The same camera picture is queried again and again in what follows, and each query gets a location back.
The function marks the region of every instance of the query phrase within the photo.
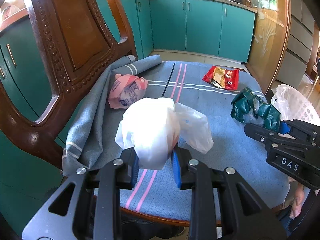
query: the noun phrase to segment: pink plastic bag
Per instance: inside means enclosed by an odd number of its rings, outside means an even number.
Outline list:
[[[148,81],[144,78],[126,74],[116,74],[108,102],[113,109],[128,108],[133,103],[143,98]]]

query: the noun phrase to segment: silver bolt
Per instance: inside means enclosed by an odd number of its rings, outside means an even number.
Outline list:
[[[199,161],[196,159],[191,159],[191,160],[189,160],[189,164],[191,166],[197,166],[199,164]]]
[[[123,160],[121,160],[121,159],[115,159],[115,160],[113,161],[113,164],[114,164],[115,166],[120,166],[120,165],[123,164]]]
[[[77,174],[81,175],[84,174],[87,170],[84,167],[78,168],[77,169]]]
[[[226,168],[226,172],[228,174],[235,174],[236,170],[234,168],[232,168],[232,167],[228,167],[228,168]]]

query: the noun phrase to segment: black stripe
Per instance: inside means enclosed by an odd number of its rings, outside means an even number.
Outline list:
[[[169,85],[169,82],[170,82],[170,79],[171,79],[171,76],[172,76],[172,73],[173,73],[173,70],[174,70],[174,66],[175,66],[175,65],[176,65],[176,63],[173,64],[170,77],[169,77],[169,79],[168,79],[168,82],[167,82],[167,84],[166,84],[166,86],[165,86],[165,88],[164,88],[164,90],[163,90],[162,96],[161,96],[162,98],[163,98],[163,96],[164,96],[165,91],[167,90],[168,85]]]

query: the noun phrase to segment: green plastic wrapper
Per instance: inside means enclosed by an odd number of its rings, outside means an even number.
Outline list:
[[[280,112],[254,95],[248,87],[244,88],[231,102],[231,117],[241,123],[254,123],[266,129],[279,131]]]

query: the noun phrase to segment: red snack wrapper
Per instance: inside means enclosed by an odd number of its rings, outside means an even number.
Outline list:
[[[236,90],[239,84],[239,69],[228,70],[212,66],[202,80],[218,88]]]

